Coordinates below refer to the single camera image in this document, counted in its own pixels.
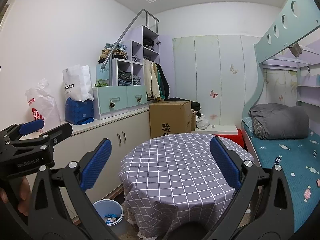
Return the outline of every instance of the mint green drawer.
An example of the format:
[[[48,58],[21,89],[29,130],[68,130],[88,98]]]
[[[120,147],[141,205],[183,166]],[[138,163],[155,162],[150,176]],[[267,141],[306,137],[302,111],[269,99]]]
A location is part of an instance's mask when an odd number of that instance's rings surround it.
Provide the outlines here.
[[[128,107],[139,106],[147,103],[147,93],[145,86],[127,86]]]
[[[100,114],[105,114],[128,107],[127,86],[99,87],[98,97]],[[110,100],[115,103],[115,107],[110,107]]]

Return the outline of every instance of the cardboard box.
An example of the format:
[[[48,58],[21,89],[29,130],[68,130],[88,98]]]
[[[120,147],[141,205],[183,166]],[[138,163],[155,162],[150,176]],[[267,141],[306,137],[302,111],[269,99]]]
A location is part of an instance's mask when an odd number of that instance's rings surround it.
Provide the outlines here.
[[[194,132],[196,129],[196,115],[191,115],[191,130]]]
[[[191,102],[163,101],[149,105],[151,138],[191,133]]]

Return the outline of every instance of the human hand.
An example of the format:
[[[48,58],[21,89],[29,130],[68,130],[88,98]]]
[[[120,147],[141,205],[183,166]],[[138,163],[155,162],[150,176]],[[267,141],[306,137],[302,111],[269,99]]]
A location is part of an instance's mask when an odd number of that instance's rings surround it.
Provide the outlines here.
[[[18,210],[20,213],[27,216],[28,212],[29,212],[29,202],[30,202],[30,198],[31,198],[31,190],[30,190],[29,182],[26,177],[22,177],[22,183],[20,186],[19,196],[21,198],[21,201],[18,205]],[[8,196],[2,188],[0,188],[0,197],[4,203],[8,202]]]

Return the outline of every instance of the metal bolt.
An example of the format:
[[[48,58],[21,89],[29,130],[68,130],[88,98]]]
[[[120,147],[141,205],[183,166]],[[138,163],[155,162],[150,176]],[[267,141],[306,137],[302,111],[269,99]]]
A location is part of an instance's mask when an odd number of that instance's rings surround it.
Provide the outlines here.
[[[77,162],[71,162],[71,163],[69,163],[68,166],[73,169],[73,168],[75,168],[77,165],[78,165]]]
[[[247,167],[252,167],[253,163],[252,163],[252,161],[246,160],[246,161],[244,161],[244,165]]]
[[[276,169],[277,171],[281,171],[281,170],[282,170],[282,167],[281,167],[280,165],[276,165],[276,166],[275,166],[275,169]]]
[[[40,166],[39,171],[45,171],[46,169],[47,169],[47,166],[42,165],[42,166]]]

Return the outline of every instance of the white plastic bag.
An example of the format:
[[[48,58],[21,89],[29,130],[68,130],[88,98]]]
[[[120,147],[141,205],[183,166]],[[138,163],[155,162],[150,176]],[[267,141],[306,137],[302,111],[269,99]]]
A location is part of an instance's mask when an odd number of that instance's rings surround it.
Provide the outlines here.
[[[196,123],[197,123],[197,127],[201,130],[205,130],[209,126],[209,120],[206,119],[204,114],[201,114],[201,117],[198,117],[198,116],[196,117]]]
[[[93,101],[89,66],[76,65],[62,71],[66,100]]]
[[[57,103],[54,97],[47,92],[48,87],[48,81],[42,79],[36,87],[30,88],[25,93],[34,119],[44,120],[44,127],[39,130],[40,133],[50,131],[61,125]]]

